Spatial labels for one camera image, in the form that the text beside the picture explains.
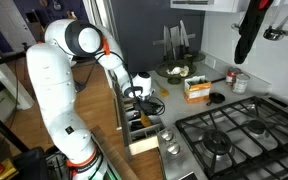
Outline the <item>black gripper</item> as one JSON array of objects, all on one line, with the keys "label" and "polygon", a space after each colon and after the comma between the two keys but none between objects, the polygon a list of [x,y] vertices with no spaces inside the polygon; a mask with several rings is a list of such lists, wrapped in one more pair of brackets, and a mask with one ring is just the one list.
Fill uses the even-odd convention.
[{"label": "black gripper", "polygon": [[165,112],[165,104],[158,98],[146,101],[135,101],[133,107],[136,111],[144,112],[146,115],[162,115]]}]

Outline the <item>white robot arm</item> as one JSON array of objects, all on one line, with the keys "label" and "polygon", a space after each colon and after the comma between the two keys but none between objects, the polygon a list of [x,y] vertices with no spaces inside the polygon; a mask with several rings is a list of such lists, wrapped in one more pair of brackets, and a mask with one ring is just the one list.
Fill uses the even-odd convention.
[{"label": "white robot arm", "polygon": [[76,89],[71,70],[75,57],[91,57],[113,72],[123,95],[148,99],[154,89],[146,72],[131,77],[121,49],[101,25],[60,19],[48,25],[45,41],[26,52],[29,77],[44,125],[54,145],[67,157],[71,180],[103,180],[107,160],[92,140],[87,125],[75,111]]}]

